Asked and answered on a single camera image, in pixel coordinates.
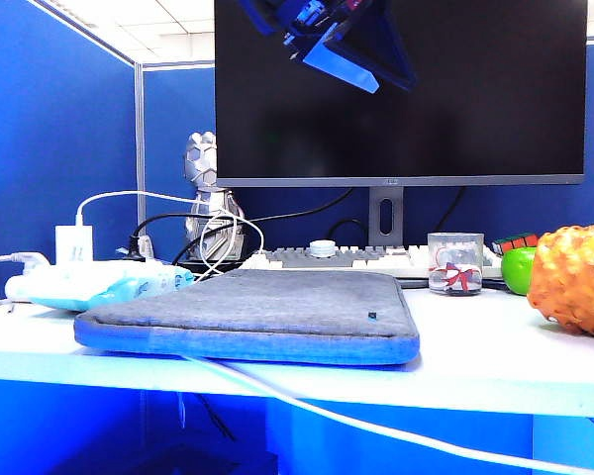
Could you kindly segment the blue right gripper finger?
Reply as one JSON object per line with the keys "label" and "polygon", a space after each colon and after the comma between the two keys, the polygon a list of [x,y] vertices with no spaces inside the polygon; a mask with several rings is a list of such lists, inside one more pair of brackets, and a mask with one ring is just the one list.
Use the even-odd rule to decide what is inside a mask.
{"label": "blue right gripper finger", "polygon": [[347,18],[327,34],[325,47],[372,75],[410,91],[417,82],[395,25],[390,1],[346,1]]}
{"label": "blue right gripper finger", "polygon": [[305,55],[303,62],[347,84],[368,93],[375,93],[379,84],[367,69],[333,52],[319,40]]}

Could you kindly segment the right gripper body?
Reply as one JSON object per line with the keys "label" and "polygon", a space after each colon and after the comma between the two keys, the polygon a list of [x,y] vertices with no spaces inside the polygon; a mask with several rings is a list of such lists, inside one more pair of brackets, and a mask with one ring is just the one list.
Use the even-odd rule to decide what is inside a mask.
{"label": "right gripper body", "polygon": [[373,1],[238,1],[264,36],[278,34],[293,57],[303,58],[330,28],[356,21]]}

